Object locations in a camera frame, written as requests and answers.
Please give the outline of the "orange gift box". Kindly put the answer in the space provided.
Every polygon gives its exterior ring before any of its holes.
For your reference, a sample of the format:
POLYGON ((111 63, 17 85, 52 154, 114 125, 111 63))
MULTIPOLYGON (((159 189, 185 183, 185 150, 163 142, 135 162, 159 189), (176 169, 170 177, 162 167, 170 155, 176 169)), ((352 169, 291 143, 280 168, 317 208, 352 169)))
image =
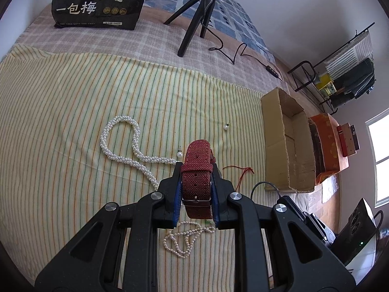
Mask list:
POLYGON ((349 160, 342 154, 342 145, 337 131, 339 123, 328 113, 317 114, 310 117, 310 120, 316 126, 321 147, 323 169, 320 169, 315 179, 316 185, 319 185, 330 176, 347 169, 349 160))

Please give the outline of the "red book box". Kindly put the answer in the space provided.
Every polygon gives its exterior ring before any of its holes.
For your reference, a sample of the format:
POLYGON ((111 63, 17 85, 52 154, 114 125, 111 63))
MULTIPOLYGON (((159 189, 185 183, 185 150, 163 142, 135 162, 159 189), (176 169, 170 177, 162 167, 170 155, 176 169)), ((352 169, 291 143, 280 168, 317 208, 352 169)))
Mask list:
POLYGON ((337 126, 343 157, 357 153, 360 149, 357 133, 354 125, 349 123, 337 126))

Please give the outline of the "window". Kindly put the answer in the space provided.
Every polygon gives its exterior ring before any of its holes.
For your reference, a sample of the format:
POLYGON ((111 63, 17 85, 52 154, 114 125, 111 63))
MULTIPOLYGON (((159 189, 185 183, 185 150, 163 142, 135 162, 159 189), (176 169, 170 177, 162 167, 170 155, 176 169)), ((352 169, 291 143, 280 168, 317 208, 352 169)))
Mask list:
POLYGON ((388 109, 366 122, 374 163, 374 207, 388 204, 389 196, 389 112, 388 109))

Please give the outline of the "brown cardboard box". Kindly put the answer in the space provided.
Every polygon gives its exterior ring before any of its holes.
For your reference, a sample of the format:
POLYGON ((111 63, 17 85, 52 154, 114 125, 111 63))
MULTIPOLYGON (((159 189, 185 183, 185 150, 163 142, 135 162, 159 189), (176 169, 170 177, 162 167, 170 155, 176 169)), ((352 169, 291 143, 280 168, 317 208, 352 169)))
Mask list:
POLYGON ((266 180, 282 192, 315 189, 315 154, 309 119, 281 88, 261 98, 266 147, 266 180))

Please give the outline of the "yellow striped cloth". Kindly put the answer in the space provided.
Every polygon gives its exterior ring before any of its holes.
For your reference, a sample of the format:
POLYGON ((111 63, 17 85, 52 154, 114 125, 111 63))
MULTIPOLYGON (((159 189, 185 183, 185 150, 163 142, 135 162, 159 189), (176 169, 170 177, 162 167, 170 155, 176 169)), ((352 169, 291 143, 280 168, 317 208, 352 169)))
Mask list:
POLYGON ((265 206, 263 93, 204 73, 109 54, 53 54, 22 44, 1 62, 1 242, 30 282, 107 202, 152 185, 99 146, 118 115, 149 156, 209 141, 224 178, 265 206), (223 126, 229 123, 230 128, 223 126))

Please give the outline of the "yellow box on rack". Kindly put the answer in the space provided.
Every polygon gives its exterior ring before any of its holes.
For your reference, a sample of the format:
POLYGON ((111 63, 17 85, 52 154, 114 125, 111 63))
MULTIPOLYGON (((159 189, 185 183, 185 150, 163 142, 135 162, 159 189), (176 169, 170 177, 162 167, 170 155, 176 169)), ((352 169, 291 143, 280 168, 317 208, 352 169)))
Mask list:
POLYGON ((328 73, 320 75, 315 86, 324 98, 329 98, 337 92, 333 80, 328 73))

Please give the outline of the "black clothes rack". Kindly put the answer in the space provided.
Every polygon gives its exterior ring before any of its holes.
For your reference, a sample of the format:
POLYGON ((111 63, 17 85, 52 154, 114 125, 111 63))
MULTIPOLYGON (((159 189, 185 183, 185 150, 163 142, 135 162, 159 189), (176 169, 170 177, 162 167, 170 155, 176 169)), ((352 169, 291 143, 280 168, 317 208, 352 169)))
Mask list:
POLYGON ((294 90, 301 92, 323 111, 333 115, 339 107, 370 94, 374 88, 375 69, 372 41, 368 28, 339 47, 323 60, 312 64, 308 60, 301 61, 288 71, 292 78, 294 90), (337 92, 329 98, 324 98, 315 84, 318 77, 328 73, 337 92))

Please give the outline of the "pink checked blanket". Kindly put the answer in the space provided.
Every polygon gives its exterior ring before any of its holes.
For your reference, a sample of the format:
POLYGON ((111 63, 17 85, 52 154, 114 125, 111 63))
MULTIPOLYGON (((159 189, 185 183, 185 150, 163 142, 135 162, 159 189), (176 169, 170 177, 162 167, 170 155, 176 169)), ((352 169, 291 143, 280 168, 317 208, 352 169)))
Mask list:
POLYGON ((116 28, 56 28, 47 6, 18 37, 26 44, 51 53, 102 53, 202 72, 225 82, 263 94, 281 88, 287 92, 283 71, 275 63, 217 30, 204 38, 194 36, 184 57, 177 52, 190 20, 164 24, 170 14, 144 7, 134 30, 116 28))

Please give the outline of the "black snack bag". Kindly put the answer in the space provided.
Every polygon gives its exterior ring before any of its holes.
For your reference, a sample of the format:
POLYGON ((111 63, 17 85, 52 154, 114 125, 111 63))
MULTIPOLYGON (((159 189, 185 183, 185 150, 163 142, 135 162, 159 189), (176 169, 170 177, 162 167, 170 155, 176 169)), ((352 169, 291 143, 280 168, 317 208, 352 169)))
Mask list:
POLYGON ((56 28, 119 28, 134 30, 144 0, 52 0, 56 28))

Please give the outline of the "black tripod stand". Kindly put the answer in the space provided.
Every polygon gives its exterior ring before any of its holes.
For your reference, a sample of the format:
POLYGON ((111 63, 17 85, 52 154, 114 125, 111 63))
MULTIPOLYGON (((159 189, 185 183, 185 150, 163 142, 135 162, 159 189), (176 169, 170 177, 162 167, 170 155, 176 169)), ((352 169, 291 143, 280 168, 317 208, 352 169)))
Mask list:
POLYGON ((179 57, 184 57, 186 50, 189 44, 191 43, 191 40, 193 39, 196 30, 200 25, 202 26, 200 31, 200 37, 205 37, 206 29, 208 28, 210 18, 216 4, 216 0, 189 0, 164 22, 165 25, 171 24, 175 19, 177 19, 185 11, 189 10, 196 3, 199 3, 199 6, 197 7, 192 17, 192 20, 188 28, 186 29, 186 33, 178 49, 177 55, 179 57))

